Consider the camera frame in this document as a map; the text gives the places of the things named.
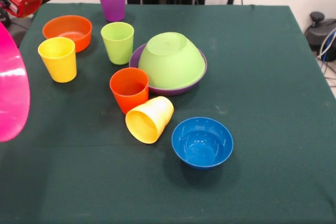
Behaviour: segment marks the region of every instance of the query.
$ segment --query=purple bowl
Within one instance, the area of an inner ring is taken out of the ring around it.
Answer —
[[[143,44],[137,50],[134,51],[134,53],[132,54],[132,57],[130,59],[130,62],[129,62],[129,67],[137,68],[139,66],[140,57],[141,57],[142,51],[145,48],[145,46],[146,46],[146,44]],[[200,53],[201,53],[201,55],[202,55],[202,57],[205,61],[205,70],[204,70],[204,73],[202,74],[202,76],[198,80],[196,80],[194,83],[192,83],[188,86],[185,86],[183,88],[179,88],[179,89],[158,89],[158,88],[154,88],[154,87],[149,86],[149,90],[154,94],[169,96],[169,95],[182,94],[182,93],[188,91],[189,89],[191,89],[192,87],[194,87],[204,77],[204,75],[206,73],[206,70],[207,70],[207,67],[208,67],[208,62],[207,62],[204,54],[201,51],[200,51]]]

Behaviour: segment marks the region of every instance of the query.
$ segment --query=pink plate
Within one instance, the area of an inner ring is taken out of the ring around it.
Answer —
[[[0,142],[15,138],[26,124],[30,89],[25,64],[0,22]]]

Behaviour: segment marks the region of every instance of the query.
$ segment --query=orange bowl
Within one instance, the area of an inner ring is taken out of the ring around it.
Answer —
[[[43,27],[47,39],[66,37],[74,41],[76,52],[86,49],[91,42],[92,23],[84,17],[66,15],[54,18]]]

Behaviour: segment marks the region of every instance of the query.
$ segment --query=blue bowl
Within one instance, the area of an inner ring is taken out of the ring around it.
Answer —
[[[224,125],[210,118],[190,118],[172,135],[177,156],[194,169],[206,170],[222,164],[233,151],[233,138]]]

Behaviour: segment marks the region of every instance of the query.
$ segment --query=bowl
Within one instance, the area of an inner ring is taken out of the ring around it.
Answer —
[[[190,118],[180,123],[172,135],[176,155],[194,169],[210,169],[226,161],[233,151],[229,130],[210,118]]]
[[[77,15],[60,16],[50,20],[43,27],[46,39],[66,37],[75,42],[76,52],[86,49],[91,42],[92,23]]]
[[[181,89],[197,81],[205,71],[198,48],[184,35],[162,33],[151,38],[141,53],[138,68],[149,84],[159,89]]]
[[[13,38],[0,22],[0,143],[14,139],[24,128],[30,108],[25,63]]]
[[[131,56],[130,62],[129,62],[129,67],[137,68],[139,66],[141,53],[142,53],[142,51],[145,47],[146,47],[146,44],[143,44],[137,50],[134,51],[134,53]],[[204,59],[204,62],[205,62],[205,70],[204,70],[202,76],[200,76],[200,78],[198,80],[196,80],[195,82],[191,83],[190,85],[188,85],[184,88],[180,88],[180,89],[159,89],[159,88],[149,86],[149,91],[154,93],[154,94],[158,94],[158,95],[171,96],[171,95],[178,95],[178,94],[182,94],[184,92],[187,92],[192,87],[197,85],[200,82],[200,80],[204,77],[204,75],[206,73],[206,70],[207,70],[207,60],[205,58],[205,55],[201,51],[200,51],[200,53],[201,53],[201,55]]]

